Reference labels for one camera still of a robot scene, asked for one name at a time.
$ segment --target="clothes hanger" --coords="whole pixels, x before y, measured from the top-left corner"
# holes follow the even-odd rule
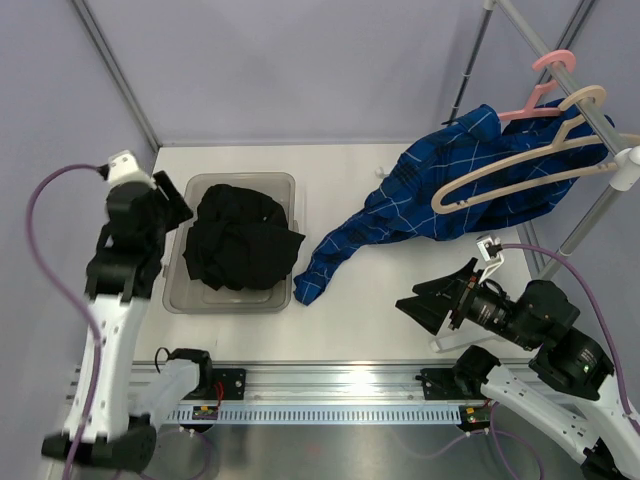
[[[558,108],[564,112],[571,106],[575,105],[580,100],[585,98],[591,98],[595,102],[595,104],[600,107],[604,103],[605,98],[607,98],[607,91],[599,85],[584,87],[565,98],[562,103],[558,105]],[[553,138],[553,141],[549,145],[545,145],[544,147],[539,147],[534,150],[529,150],[528,152],[522,152],[517,155],[499,160],[495,163],[492,163],[491,165],[479,168],[478,170],[470,172],[460,178],[453,180],[452,182],[449,182],[435,193],[435,195],[431,199],[431,208],[434,212],[439,214],[453,213],[463,208],[471,207],[473,205],[487,202],[495,198],[504,197],[505,195],[510,195],[512,193],[521,192],[522,190],[539,187],[541,185],[568,180],[570,178],[585,177],[587,175],[597,175],[599,173],[613,172],[617,170],[618,164],[616,164],[615,162],[601,163],[599,165],[594,165],[591,167],[575,168],[573,170],[567,170],[566,172],[555,173],[553,175],[534,178],[532,180],[516,183],[507,187],[498,188],[481,195],[469,197],[466,200],[460,200],[456,203],[442,205],[443,198],[449,195],[451,192],[491,173],[497,172],[507,167],[511,167],[513,165],[517,165],[522,162],[526,162],[527,160],[540,158],[545,155],[562,152],[564,150],[570,150],[576,147],[597,145],[599,143],[602,143],[602,140],[597,135],[590,135],[587,137],[578,137],[566,140],[569,132],[578,125],[582,125],[584,122],[585,119],[582,115],[578,115],[571,120],[565,120],[564,122],[562,122],[562,125],[560,125],[556,136]],[[640,135],[622,133],[620,134],[620,136],[627,140],[630,146],[640,145]]]
[[[563,63],[564,67],[569,72],[573,72],[573,70],[576,68],[576,57],[569,50],[555,50],[553,52],[549,52],[536,60],[533,65],[531,65],[531,68],[538,72],[546,66],[551,65],[555,62]],[[556,82],[555,80],[536,85],[533,88],[533,92],[531,92],[531,96],[529,96],[529,100],[527,100],[527,103],[525,103],[522,110],[513,110],[511,112],[499,113],[498,118],[503,122],[509,122],[511,120],[520,120],[523,118],[560,116],[562,114],[562,110],[560,110],[560,108],[536,108],[536,105],[540,101],[540,98],[542,98],[543,95],[546,95],[547,93],[555,90],[556,88],[558,88],[558,82]]]

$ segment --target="gray wall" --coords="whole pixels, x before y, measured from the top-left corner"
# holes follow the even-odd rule
[[[620,132],[640,132],[638,56],[640,44],[627,32],[636,28],[640,2],[601,1],[573,49],[578,59],[576,78],[581,85],[603,85],[609,94],[603,110]],[[608,177],[583,178],[549,215],[534,225],[543,246],[556,249],[607,185]],[[572,263],[587,278],[608,320],[622,357],[630,396],[640,404],[640,186],[636,185],[594,228],[572,256]],[[578,326],[601,339],[592,308],[570,274],[561,272],[557,282],[582,310]]]
[[[165,144],[265,144],[413,141],[440,128],[483,2],[88,3]],[[553,45],[577,0],[515,3]],[[494,17],[464,109],[513,110],[537,79],[533,52]]]
[[[86,328],[27,253],[27,199],[63,165],[105,163],[124,148],[149,167],[152,156],[66,1],[0,2],[0,65],[0,471],[32,480]],[[71,173],[37,209],[46,258],[80,293],[105,193],[97,175]]]

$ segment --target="metal floor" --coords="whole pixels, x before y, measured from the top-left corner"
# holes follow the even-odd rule
[[[545,478],[581,479],[579,466],[544,435],[502,408],[499,427],[532,443],[543,459]],[[510,480],[490,437],[466,439],[432,460],[460,432],[449,425],[423,426],[216,426],[207,432],[213,447],[204,480]],[[522,480],[538,478],[526,448],[512,440],[503,448]],[[200,471],[203,448],[187,433],[165,436],[146,474],[156,480],[186,480]],[[85,470],[82,480],[110,480],[113,472]],[[120,480],[135,479],[126,474]]]

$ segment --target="metal pole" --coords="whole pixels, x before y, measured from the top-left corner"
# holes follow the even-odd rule
[[[535,230],[533,228],[533,224],[531,221],[524,222],[516,227],[518,231],[518,237],[525,243],[529,245],[535,245],[537,247],[540,246],[540,242],[538,241]],[[523,250],[524,257],[527,260],[527,266],[529,267],[529,272],[531,272],[532,277],[537,277],[540,275],[540,272],[544,268],[545,262],[541,261],[542,256],[532,255],[532,251]]]
[[[80,21],[82,22],[82,26],[89,35],[89,38],[93,42],[93,45],[96,47],[102,63],[104,63],[104,66],[107,68],[111,79],[116,84],[120,95],[122,95],[122,99],[129,108],[129,112],[133,116],[134,121],[140,129],[140,133],[142,133],[144,138],[147,140],[147,143],[151,147],[153,153],[157,154],[158,149],[162,146],[162,144],[158,140],[158,137],[154,132],[149,119],[147,118],[146,114],[142,110],[142,107],[138,103],[138,100],[133,94],[133,90],[127,82],[124,73],[122,73],[122,69],[120,68],[120,65],[118,65],[118,62],[116,61],[111,48],[109,48],[106,37],[104,36],[104,33],[102,33],[102,30],[100,29],[100,26],[98,25],[93,12],[85,3],[85,0],[70,1],[74,10],[78,14]]]
[[[500,8],[511,20],[511,23],[522,34],[529,46],[536,54],[541,57],[550,52],[549,47],[544,43],[540,35],[531,28],[524,17],[513,6],[511,0],[496,0]],[[564,68],[564,65],[554,64],[547,67],[553,78],[555,78],[567,95],[580,90],[580,85],[573,76]],[[589,99],[578,102],[578,108],[584,115],[585,119],[593,128],[593,131],[602,139],[602,143],[609,149],[612,155],[616,155],[621,150],[627,148],[626,142],[620,134],[615,131],[611,124],[604,117],[600,109]]]
[[[511,0],[496,1],[511,23],[513,23],[516,29],[518,29],[538,56],[549,53],[549,47],[546,46],[536,31],[527,24],[520,12],[518,12],[518,10],[513,6]],[[548,68],[548,70],[567,95],[570,95],[580,89],[580,85],[563,65],[556,64],[551,68]],[[620,137],[618,132],[615,131],[604,117],[600,109],[591,100],[581,100],[577,106],[589,125],[591,125],[591,128],[593,128],[594,132],[602,139],[602,142],[606,145],[612,155],[616,155],[621,150],[627,148],[626,142],[622,137]],[[600,198],[598,198],[598,200],[591,206],[587,214],[582,218],[582,220],[580,220],[580,223],[578,223],[573,232],[571,232],[569,237],[564,241],[558,252],[564,256],[570,256],[620,195],[621,192],[610,186],[607,187]],[[542,269],[538,278],[548,280],[553,277],[559,268],[560,266],[558,265],[558,262],[551,260]]]
[[[598,3],[598,1],[599,0],[580,0],[573,12],[573,15],[571,15],[571,18],[567,22],[567,25],[564,27],[562,35],[560,35],[560,39],[556,44],[556,50],[571,48],[571,46],[578,38],[578,35],[589,20],[589,17],[593,13],[594,7]],[[540,78],[538,78],[536,85],[547,83],[549,80],[551,80],[551,74],[547,72],[546,69],[544,69],[540,74]],[[544,96],[540,98],[540,101],[542,103],[544,103],[543,99]],[[539,245],[537,243],[533,222],[531,220],[525,222],[523,228],[527,232],[527,241],[530,240],[529,243],[531,243],[531,241],[534,241],[536,242],[535,245]],[[536,275],[540,273],[544,265],[550,260],[538,252],[528,252],[528,255],[533,257],[534,266],[536,268]]]
[[[476,57],[478,56],[478,52],[480,51],[480,45],[482,45],[484,34],[487,31],[487,27],[489,26],[489,20],[491,20],[491,14],[493,13],[494,7],[494,0],[487,0],[484,2],[482,17],[480,18],[480,25],[478,26],[478,30],[476,31],[476,39],[473,43],[473,48],[471,50],[469,60],[467,61],[467,67],[464,69],[464,72],[462,74],[462,83],[460,84],[460,88],[458,89],[456,99],[453,102],[451,115],[449,115],[449,122],[453,121],[458,115],[458,110],[460,109],[460,104],[462,103],[462,97],[464,96],[464,92],[467,89],[469,78],[471,78],[471,71],[473,70],[473,65],[476,63]]]
[[[560,40],[558,40],[556,44],[556,50],[571,48],[582,31],[582,28],[587,23],[587,20],[589,20],[598,1],[599,0],[580,0],[569,22],[566,27],[564,27],[562,35],[560,35]],[[546,83],[549,80],[551,80],[551,75],[544,70],[540,74],[537,84]]]
[[[591,229],[596,226],[602,217],[607,213],[614,202],[622,195],[620,192],[610,186],[600,195],[600,198],[591,206],[587,214],[582,218],[580,223],[573,229],[573,232],[567,237],[562,246],[558,249],[558,253],[564,257],[569,257],[574,250],[580,245],[580,242],[589,234]],[[555,260],[547,262],[537,278],[541,280],[551,279],[560,269],[561,265]]]

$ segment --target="shirt sleeve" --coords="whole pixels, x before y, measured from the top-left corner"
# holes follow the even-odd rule
[[[376,215],[377,209],[383,211],[387,207],[393,208],[391,199],[388,205],[361,210],[324,237],[311,255],[307,270],[294,279],[294,295],[300,303],[310,305],[322,295],[340,264],[351,258],[361,246],[395,243],[415,236],[414,233],[389,228],[388,219]]]

